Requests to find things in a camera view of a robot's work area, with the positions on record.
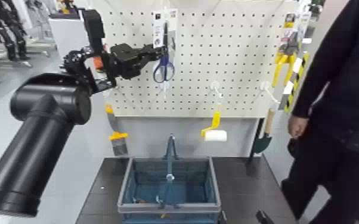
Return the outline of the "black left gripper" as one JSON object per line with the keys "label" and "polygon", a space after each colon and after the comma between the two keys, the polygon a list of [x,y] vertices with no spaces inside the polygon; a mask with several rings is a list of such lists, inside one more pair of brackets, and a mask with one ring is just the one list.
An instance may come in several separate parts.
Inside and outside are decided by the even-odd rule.
{"label": "black left gripper", "polygon": [[164,46],[155,48],[153,44],[140,48],[132,48],[122,43],[110,48],[109,78],[132,79],[141,74],[141,68],[151,61],[157,61],[164,54]]}

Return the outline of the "bare hand of person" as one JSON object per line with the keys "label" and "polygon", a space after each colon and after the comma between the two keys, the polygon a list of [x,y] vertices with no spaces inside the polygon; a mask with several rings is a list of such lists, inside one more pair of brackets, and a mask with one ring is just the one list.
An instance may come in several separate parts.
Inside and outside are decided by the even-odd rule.
{"label": "bare hand of person", "polygon": [[291,115],[288,122],[289,135],[296,139],[303,135],[309,119]]}

